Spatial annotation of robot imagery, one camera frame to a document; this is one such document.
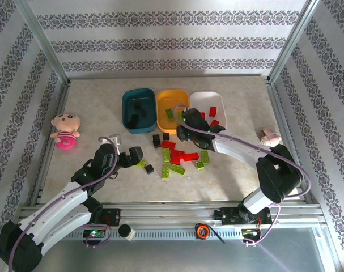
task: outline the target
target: pink plush doll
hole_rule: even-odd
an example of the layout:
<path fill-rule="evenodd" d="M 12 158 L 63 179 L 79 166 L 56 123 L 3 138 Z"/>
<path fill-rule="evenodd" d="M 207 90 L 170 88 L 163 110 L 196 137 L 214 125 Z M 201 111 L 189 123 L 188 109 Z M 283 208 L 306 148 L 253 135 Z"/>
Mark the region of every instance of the pink plush doll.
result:
<path fill-rule="evenodd" d="M 59 149 L 69 150 L 76 145 L 76 137 L 80 137 L 80 133 L 77 132 L 81 124 L 79 117 L 64 113 L 52 119 L 51 124 L 58 130 L 51 134 L 51 138 Z"/>

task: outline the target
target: lime green lego brick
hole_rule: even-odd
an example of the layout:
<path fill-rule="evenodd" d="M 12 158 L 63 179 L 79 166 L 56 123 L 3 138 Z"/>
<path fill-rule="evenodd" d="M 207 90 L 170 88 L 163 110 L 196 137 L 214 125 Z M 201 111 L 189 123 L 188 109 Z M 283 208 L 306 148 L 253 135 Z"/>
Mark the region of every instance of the lime green lego brick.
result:
<path fill-rule="evenodd" d="M 162 178 L 165 180 L 169 178 L 169 166 L 166 164 L 162 166 Z"/>
<path fill-rule="evenodd" d="M 201 161 L 198 161 L 198 162 L 196 162 L 196 167 L 197 167 L 197 170 L 202 170 L 202 169 L 204 169 L 204 164 L 203 164 L 203 162 L 201 162 Z"/>
<path fill-rule="evenodd" d="M 167 117 L 169 120 L 173 120 L 173 112 L 172 109 L 166 109 L 165 112 L 167 113 Z"/>
<path fill-rule="evenodd" d="M 201 151 L 201 161 L 203 162 L 203 164 L 210 164 L 210 158 L 208 157 L 207 150 Z"/>
<path fill-rule="evenodd" d="M 144 168 L 146 165 L 147 165 L 147 161 L 146 161 L 146 160 L 141 160 L 141 161 L 137 164 L 137 167 Z"/>
<path fill-rule="evenodd" d="M 184 172 L 185 172 L 185 168 L 180 167 L 179 165 L 175 165 L 175 164 L 172 165 L 171 170 L 182 176 L 184 175 Z"/>
<path fill-rule="evenodd" d="M 171 153 L 168 148 L 163 148 L 163 160 L 165 163 L 169 163 L 171 161 Z"/>
<path fill-rule="evenodd" d="M 183 119 L 183 116 L 182 116 L 182 112 L 178 112 L 178 115 L 177 115 L 178 119 L 182 122 L 184 122 L 184 119 Z"/>

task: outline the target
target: striped wall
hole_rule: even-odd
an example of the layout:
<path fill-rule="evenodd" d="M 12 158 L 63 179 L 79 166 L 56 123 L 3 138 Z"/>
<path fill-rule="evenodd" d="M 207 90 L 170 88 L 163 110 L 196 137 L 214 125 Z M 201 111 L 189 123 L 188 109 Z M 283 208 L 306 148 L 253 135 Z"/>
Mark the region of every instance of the striped wall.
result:
<path fill-rule="evenodd" d="M 32 0 L 70 78 L 268 75 L 305 0 Z"/>
<path fill-rule="evenodd" d="M 323 0 L 275 83 L 344 268 L 344 0 Z"/>
<path fill-rule="evenodd" d="M 33 188 L 61 87 L 13 1 L 0 0 L 0 230 Z"/>

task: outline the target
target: white bowl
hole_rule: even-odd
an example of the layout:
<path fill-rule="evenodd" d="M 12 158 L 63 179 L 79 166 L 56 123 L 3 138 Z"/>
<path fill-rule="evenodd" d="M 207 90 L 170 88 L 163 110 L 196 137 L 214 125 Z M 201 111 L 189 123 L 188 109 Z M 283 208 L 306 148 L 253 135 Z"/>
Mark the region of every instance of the white bowl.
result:
<path fill-rule="evenodd" d="M 220 94 L 216 92 L 194 92 L 189 97 L 189 102 L 191 108 L 196 108 L 205 113 L 208 124 L 211 124 L 213 120 L 217 120 L 220 126 L 227 128 L 226 114 Z M 210 117 L 211 107 L 217 108 L 215 117 Z"/>

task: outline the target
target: table surface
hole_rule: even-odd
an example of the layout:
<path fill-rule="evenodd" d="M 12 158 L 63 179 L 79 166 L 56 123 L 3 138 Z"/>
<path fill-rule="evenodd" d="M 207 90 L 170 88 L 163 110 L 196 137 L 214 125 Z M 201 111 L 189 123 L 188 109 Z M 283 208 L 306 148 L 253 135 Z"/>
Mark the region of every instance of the table surface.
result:
<path fill-rule="evenodd" d="M 143 168 L 120 169 L 115 180 L 106 180 L 96 192 L 100 202 L 129 201 L 239 201 L 258 187 L 257 173 L 247 164 L 224 154 L 209 151 L 210 164 L 198 171 L 193 162 L 181 162 L 184 176 L 170 172 L 162 175 L 162 149 L 154 149 L 152 135 L 162 133 L 157 127 L 146 134 L 130 134 L 122 125 L 122 96 L 131 89 L 150 88 L 155 93 L 165 89 L 183 89 L 189 95 L 198 91 L 221 94 L 228 122 L 228 133 L 252 143 L 259 143 L 261 129 L 277 123 L 263 77 L 203 77 L 203 78 L 134 78 L 73 80 L 65 113 L 81 118 L 80 137 L 69 151 L 53 150 L 50 167 L 41 196 L 48 202 L 70 180 L 70 177 L 94 157 L 99 136 L 121 134 L 120 151 L 141 146 L 144 159 L 154 168 L 148 175 Z M 176 149 L 199 152 L 192 142 L 180 142 L 175 135 L 171 141 Z"/>

